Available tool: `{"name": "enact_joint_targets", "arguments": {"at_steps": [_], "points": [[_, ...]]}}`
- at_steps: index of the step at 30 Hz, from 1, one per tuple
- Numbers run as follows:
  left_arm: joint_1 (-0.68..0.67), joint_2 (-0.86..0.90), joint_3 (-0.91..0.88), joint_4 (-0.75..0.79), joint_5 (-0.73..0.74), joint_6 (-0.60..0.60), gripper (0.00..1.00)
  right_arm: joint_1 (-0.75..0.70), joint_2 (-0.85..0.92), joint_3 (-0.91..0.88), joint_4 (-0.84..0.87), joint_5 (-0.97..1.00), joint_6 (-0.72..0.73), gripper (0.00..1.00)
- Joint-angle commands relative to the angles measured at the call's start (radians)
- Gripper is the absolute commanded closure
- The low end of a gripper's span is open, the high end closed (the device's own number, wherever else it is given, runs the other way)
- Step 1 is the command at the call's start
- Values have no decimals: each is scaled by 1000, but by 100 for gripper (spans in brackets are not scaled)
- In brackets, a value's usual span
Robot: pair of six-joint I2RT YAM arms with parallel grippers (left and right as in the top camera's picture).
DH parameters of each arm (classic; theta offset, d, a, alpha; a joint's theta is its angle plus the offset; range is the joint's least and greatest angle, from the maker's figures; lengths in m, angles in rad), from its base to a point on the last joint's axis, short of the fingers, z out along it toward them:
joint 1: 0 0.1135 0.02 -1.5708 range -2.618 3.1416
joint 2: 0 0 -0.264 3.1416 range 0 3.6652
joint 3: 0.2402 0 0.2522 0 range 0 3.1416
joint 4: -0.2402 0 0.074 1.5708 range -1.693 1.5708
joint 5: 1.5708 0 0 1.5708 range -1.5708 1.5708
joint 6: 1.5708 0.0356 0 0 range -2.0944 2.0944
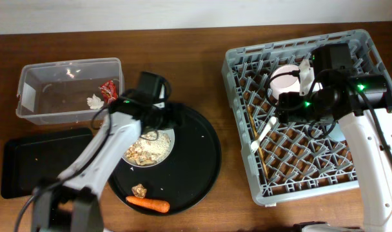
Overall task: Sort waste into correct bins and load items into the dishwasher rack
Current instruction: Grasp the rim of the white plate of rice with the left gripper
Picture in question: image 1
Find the blue plastic cup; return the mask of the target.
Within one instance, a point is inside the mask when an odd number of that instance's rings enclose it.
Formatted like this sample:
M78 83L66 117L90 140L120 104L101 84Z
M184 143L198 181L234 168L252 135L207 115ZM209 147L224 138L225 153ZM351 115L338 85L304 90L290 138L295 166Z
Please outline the blue plastic cup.
M337 142L342 142L345 141L346 138L344 136L344 134L342 133L339 124L336 124L333 127L333 130L328 134L328 137L331 140L337 141Z

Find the white plastic fork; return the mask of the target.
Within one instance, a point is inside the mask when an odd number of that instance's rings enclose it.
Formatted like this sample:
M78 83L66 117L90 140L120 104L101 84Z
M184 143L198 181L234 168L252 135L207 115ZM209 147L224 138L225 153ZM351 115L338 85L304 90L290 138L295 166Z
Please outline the white plastic fork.
M265 138L265 136L271 131L271 129L276 125L276 123L278 123L278 119L276 117L271 117L269 119L264 129L261 131L259 137L250 144L250 149L252 153L255 153L259 149L260 143Z

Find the pink bowl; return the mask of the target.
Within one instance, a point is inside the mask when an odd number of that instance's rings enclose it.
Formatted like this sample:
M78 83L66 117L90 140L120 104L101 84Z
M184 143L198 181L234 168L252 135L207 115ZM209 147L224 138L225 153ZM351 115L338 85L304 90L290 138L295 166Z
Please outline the pink bowl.
M292 71L299 70L299 66L295 64L286 64L283 65L279 68L277 68L271 75L271 77L274 77L278 74L281 73L288 73ZM306 84L300 84L300 81L298 77L295 77L293 75L283 75L281 77L276 78L272 83L270 83L270 88L272 90L271 95L278 100L279 95L282 93L287 93L287 92L299 92L300 95L306 95L309 92L309 89L311 87L311 81L314 80L314 71L313 67L306 66L305 69L305 74L307 74L306 78L303 79L306 81ZM322 85L317 83L314 85L313 92L319 91L321 89Z

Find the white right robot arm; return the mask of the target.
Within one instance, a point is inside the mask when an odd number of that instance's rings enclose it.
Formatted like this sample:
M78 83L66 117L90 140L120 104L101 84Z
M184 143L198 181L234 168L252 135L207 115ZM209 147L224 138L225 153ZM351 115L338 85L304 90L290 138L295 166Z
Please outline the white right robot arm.
M279 95L281 123L338 124L357 172L365 231L392 231L392 91L379 73L359 74L347 44L329 44L311 53L292 75L298 92Z

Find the white tissue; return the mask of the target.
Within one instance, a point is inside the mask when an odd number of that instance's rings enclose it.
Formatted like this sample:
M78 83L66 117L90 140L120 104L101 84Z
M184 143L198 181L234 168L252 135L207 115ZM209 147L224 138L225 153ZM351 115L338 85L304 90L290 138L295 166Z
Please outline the white tissue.
M104 106L104 101L102 101L95 94L93 94L92 97L88 97L86 101L87 101L87 105L91 110L99 110Z

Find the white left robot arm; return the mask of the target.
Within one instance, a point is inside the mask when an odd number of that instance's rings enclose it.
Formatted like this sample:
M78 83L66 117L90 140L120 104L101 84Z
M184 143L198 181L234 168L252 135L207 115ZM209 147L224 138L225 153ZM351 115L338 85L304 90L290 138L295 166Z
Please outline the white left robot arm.
M57 182L34 190L31 230L104 231L99 199L122 156L141 135L182 125L183 111L176 102L158 108L122 97L113 101L81 155Z

